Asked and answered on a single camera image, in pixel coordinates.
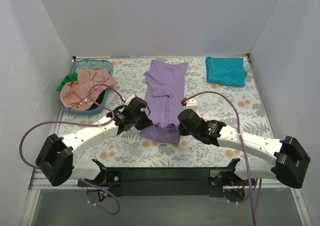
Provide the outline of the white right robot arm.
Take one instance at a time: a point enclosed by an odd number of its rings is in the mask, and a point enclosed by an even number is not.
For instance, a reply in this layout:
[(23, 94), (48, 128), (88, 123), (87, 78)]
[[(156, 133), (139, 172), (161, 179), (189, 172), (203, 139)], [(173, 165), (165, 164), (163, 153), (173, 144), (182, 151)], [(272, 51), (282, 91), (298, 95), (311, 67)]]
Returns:
[(265, 161), (262, 165), (250, 165), (252, 178), (276, 179), (288, 187), (302, 188), (311, 158), (296, 138), (266, 138), (246, 132), (239, 134), (224, 122), (205, 121), (192, 109), (182, 111), (178, 120), (181, 135), (191, 135), (206, 145), (243, 151)]

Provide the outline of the purple t shirt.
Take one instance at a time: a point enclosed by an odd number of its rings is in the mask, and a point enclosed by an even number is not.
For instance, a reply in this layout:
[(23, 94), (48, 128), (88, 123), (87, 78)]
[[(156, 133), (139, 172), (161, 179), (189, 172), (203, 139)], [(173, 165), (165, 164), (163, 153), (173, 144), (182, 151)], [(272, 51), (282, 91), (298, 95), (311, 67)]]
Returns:
[(177, 144), (180, 142), (178, 115), (183, 110), (186, 62), (170, 64), (153, 59), (145, 72), (147, 89), (144, 100), (150, 109), (153, 125), (140, 131), (141, 137), (152, 141)]

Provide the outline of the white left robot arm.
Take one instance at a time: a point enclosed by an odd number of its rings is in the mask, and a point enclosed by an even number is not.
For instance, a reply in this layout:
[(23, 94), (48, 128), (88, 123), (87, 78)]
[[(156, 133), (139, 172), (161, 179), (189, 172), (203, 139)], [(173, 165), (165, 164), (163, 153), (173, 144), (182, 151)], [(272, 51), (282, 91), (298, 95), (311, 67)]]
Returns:
[(134, 96), (90, 127), (61, 137), (52, 134), (45, 140), (36, 166), (54, 187), (69, 179), (84, 179), (101, 186), (107, 180), (107, 168), (97, 159), (85, 162), (75, 162), (75, 159), (89, 148), (132, 127), (143, 130), (151, 126), (148, 112), (147, 102)]

